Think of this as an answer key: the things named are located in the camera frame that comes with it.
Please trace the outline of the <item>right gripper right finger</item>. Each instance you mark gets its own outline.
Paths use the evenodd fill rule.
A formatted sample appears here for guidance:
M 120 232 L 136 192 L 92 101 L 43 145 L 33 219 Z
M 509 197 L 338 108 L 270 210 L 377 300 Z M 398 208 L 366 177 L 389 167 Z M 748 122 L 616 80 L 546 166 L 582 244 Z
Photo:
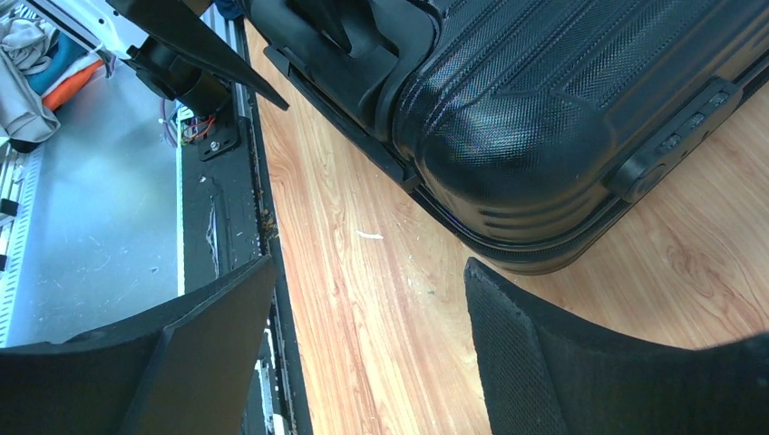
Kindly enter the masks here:
M 765 434 L 768 336 L 690 350 L 631 337 L 472 258 L 465 294 L 496 434 Z

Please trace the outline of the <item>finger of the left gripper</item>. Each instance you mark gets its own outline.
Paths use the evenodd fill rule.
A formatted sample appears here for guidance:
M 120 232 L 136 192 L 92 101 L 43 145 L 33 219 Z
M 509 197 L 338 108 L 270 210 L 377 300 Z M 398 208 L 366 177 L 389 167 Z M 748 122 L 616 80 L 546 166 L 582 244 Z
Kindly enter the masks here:
M 184 2 L 113 0 L 119 15 L 199 68 L 240 83 L 285 111 L 289 104 Z

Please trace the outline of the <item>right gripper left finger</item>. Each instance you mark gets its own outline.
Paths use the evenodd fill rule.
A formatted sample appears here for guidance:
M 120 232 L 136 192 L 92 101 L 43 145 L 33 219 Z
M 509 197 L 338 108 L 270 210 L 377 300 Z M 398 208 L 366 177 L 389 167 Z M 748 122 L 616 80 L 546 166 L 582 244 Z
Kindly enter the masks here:
M 237 434 L 277 270 L 252 260 L 62 343 L 1 352 L 4 434 Z

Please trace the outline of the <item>black ribbed hard-shell suitcase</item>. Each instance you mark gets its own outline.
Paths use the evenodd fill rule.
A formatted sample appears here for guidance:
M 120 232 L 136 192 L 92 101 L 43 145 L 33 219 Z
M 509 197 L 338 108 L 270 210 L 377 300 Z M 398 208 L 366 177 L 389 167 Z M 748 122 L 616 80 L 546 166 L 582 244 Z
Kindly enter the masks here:
M 572 263 L 768 79 L 765 1 L 243 1 L 266 56 L 478 255 Z

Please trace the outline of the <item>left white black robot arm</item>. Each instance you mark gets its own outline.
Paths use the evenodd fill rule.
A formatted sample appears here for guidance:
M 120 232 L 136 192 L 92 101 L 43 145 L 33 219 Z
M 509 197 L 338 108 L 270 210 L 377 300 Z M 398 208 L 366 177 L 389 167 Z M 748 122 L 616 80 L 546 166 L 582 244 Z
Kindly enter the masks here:
M 24 1 L 79 44 L 127 61 L 130 49 L 152 38 L 181 59 L 237 82 L 279 109 L 288 103 L 200 16 L 210 2 L 196 1 Z

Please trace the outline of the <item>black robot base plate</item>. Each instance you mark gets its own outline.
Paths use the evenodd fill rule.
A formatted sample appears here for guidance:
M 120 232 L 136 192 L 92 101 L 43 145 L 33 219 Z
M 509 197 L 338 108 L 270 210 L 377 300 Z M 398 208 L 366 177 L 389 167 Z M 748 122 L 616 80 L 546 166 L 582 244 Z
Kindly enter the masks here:
M 240 84 L 230 91 L 240 124 L 238 144 L 208 160 L 201 160 L 194 146 L 178 151 L 180 290 L 196 290 L 253 259 L 273 260 L 276 283 L 239 433 L 310 434 L 257 97 Z

